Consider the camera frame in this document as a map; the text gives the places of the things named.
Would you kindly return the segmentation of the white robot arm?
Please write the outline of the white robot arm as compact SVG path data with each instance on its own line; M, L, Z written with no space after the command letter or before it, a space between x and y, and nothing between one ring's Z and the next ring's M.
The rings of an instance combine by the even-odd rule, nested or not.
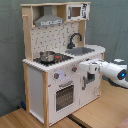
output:
M100 59L91 59L80 62L79 67L90 74L100 73L105 75L115 84L128 89L128 82L125 80L127 74L125 65L117 65Z

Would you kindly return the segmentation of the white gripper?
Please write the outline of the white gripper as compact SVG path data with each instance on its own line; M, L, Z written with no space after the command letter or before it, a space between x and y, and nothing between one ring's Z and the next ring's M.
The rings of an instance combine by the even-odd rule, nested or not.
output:
M79 67L83 71L84 76L88 73L96 74L99 71L100 63L96 59L84 61L79 63Z

